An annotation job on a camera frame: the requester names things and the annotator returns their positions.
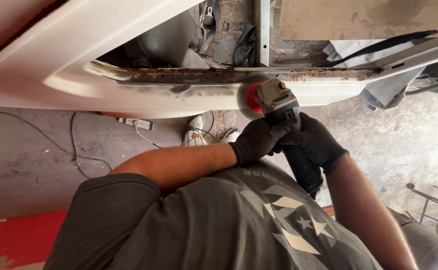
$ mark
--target power strip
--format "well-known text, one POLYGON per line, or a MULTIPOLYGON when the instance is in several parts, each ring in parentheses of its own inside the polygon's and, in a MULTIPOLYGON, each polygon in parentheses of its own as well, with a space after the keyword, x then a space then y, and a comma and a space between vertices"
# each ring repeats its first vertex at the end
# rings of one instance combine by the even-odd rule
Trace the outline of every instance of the power strip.
POLYGON ((131 126, 135 126, 134 125, 135 120, 139 121, 139 124, 137 125, 137 127, 147 129, 147 130, 152 130, 152 128, 154 127, 154 123, 151 121, 147 121, 147 120, 143 120, 143 119, 134 119, 134 118, 119 118, 119 122, 121 122, 123 124, 131 125, 131 126))

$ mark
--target dark gray t-shirt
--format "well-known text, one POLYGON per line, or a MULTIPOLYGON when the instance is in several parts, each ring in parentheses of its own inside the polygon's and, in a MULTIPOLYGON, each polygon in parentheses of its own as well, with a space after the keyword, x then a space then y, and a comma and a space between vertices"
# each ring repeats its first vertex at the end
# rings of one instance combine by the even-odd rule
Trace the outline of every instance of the dark gray t-shirt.
POLYGON ((162 196, 133 173, 85 181, 44 269, 381 269, 272 163, 218 171, 162 196))

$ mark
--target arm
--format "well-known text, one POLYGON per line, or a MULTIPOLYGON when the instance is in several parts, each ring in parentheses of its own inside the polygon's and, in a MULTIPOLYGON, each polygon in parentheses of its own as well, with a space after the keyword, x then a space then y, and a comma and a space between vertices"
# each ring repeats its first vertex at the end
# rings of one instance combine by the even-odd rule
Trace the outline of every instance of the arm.
POLYGON ((170 192, 236 164, 236 154, 229 144, 180 146, 145 152, 120 164, 109 174, 144 175, 154 181, 161 192, 170 192))
POLYGON ((385 269, 417 269, 399 225, 360 169, 318 120, 301 112, 303 131, 278 144, 297 145, 324 169, 337 221, 359 237, 385 269))
POLYGON ((396 220, 350 156, 326 179, 337 222, 357 235, 384 269, 417 269, 396 220))
POLYGON ((244 128, 236 142, 148 151, 120 164, 109 175, 144 175, 162 192, 170 192, 216 171, 262 158, 272 151, 278 139, 298 125, 295 119, 290 119, 271 128, 264 118, 256 119, 244 128))

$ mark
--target red sanding disc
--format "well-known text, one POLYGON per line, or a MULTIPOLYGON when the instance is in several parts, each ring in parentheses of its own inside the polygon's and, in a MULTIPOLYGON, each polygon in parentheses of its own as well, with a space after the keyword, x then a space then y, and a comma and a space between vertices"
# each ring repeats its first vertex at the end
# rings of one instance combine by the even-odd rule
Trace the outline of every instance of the red sanding disc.
POLYGON ((247 90, 246 102, 247 105, 254 111, 258 113, 262 113, 261 106, 259 105, 259 97, 257 96, 257 91, 255 90, 258 85, 261 83, 256 83, 247 90))

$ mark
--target angle grinder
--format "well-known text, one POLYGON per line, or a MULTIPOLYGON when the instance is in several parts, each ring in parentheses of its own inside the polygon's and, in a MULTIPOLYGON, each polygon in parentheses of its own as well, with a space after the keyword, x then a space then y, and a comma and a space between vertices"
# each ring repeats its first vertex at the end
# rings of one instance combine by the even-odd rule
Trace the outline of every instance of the angle grinder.
MULTIPOLYGON (((246 94, 249 107, 258 113, 263 113, 269 126, 275 126, 290 118, 299 117, 299 102, 286 84, 279 79, 270 79, 263 83, 252 85, 246 94)), ((297 183, 315 199, 323 179, 319 167, 315 166, 295 145, 283 145, 282 151, 296 178, 297 183)))

